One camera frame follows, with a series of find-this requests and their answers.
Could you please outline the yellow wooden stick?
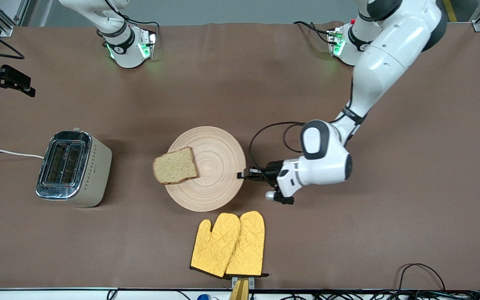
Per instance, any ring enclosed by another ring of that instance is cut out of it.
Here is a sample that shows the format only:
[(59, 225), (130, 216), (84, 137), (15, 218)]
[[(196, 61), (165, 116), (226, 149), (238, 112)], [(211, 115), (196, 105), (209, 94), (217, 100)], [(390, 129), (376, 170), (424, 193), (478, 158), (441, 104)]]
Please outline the yellow wooden stick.
[(232, 292), (228, 300), (248, 300), (250, 282), (249, 277), (233, 277)]

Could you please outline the round wooden plate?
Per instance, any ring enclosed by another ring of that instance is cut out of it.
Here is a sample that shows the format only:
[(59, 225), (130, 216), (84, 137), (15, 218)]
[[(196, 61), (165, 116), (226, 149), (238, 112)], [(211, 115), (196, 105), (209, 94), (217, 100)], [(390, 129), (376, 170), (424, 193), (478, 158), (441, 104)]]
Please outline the round wooden plate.
[(194, 212), (217, 210), (238, 194), (246, 168), (240, 143), (229, 132), (217, 127), (195, 127), (179, 135), (169, 152), (191, 147), (199, 177), (166, 185), (171, 198)]

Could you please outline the yellow quilted oven mitt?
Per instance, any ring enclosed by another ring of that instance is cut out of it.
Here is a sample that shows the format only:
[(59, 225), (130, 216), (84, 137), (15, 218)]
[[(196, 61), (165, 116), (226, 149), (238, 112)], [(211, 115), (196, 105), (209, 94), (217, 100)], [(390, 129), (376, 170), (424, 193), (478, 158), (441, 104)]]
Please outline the yellow quilted oven mitt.
[(230, 277), (268, 277), (263, 273), (265, 221), (258, 211), (240, 216), (240, 235), (225, 275)]
[(215, 222), (202, 220), (198, 226), (189, 268), (223, 278), (240, 235), (240, 219), (221, 213)]

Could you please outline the beige chrome toaster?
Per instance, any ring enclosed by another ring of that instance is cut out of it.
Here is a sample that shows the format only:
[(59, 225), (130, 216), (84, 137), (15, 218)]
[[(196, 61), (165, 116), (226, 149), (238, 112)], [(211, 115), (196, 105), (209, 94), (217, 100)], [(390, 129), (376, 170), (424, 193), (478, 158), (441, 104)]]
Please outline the beige chrome toaster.
[(92, 208), (101, 203), (112, 151), (79, 129), (56, 133), (48, 143), (35, 193), (44, 200)]

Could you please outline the brown toast slice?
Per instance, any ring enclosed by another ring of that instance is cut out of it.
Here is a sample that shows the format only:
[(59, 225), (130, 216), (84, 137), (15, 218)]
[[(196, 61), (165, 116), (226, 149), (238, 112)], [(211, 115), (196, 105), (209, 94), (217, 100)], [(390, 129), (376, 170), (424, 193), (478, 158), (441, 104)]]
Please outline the brown toast slice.
[(157, 157), (152, 167), (155, 179), (162, 185), (179, 184), (199, 177), (194, 151), (190, 146)]

